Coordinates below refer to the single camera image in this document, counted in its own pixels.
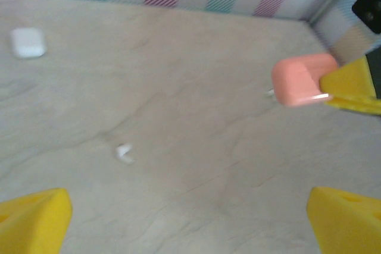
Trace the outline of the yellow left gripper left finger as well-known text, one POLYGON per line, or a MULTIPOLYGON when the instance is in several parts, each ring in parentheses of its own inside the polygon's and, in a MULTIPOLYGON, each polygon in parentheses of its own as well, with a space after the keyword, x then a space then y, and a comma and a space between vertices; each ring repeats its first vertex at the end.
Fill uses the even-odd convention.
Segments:
POLYGON ((63 188, 0 202, 0 254, 60 254, 72 212, 63 188))

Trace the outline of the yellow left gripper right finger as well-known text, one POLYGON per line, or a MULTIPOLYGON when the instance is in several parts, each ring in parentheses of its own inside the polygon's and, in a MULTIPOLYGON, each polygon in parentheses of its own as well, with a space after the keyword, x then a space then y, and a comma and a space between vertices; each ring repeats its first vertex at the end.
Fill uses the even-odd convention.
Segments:
POLYGON ((306 210, 321 254, 381 254, 381 199, 314 187, 306 210))

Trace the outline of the pink earbud charging case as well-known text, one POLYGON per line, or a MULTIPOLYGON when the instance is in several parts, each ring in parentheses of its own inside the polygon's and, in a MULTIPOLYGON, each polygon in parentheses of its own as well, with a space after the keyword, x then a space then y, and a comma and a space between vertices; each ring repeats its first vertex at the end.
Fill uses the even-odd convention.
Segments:
POLYGON ((320 79, 338 69, 330 54, 292 57, 276 63, 271 81, 277 101, 285 106, 310 105, 331 99, 320 89, 320 79))

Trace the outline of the white wireless earbud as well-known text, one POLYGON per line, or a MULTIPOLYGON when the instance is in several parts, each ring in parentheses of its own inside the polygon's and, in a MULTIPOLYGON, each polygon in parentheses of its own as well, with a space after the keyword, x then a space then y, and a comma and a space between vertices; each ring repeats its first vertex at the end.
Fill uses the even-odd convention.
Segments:
POLYGON ((115 154, 117 159, 125 164, 134 163, 134 159, 130 157, 129 152, 132 150, 132 146, 130 144, 122 144, 118 145, 115 149, 115 154))

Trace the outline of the white earbud charging case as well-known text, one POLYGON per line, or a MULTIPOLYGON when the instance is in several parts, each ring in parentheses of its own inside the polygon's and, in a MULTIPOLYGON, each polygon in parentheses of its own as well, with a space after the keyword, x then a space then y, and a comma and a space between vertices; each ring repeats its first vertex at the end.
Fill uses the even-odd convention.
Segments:
POLYGON ((11 47, 17 58, 38 58, 47 48, 43 33, 33 27, 16 28, 10 32, 11 47))

